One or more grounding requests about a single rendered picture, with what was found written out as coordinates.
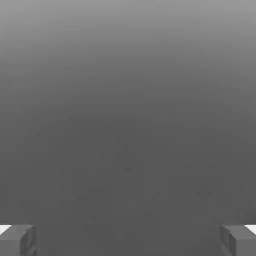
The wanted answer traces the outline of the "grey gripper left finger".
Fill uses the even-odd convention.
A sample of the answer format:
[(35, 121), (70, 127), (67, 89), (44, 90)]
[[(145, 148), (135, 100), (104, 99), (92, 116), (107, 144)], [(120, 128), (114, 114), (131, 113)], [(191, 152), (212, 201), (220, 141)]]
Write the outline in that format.
[(38, 256), (36, 226), (0, 224), (0, 256)]

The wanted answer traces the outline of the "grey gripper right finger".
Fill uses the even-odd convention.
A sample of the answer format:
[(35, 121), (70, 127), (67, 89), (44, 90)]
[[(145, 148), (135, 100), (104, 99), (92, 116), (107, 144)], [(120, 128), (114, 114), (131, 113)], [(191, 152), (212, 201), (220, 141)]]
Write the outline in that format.
[(256, 224), (221, 225), (219, 239), (223, 256), (256, 256)]

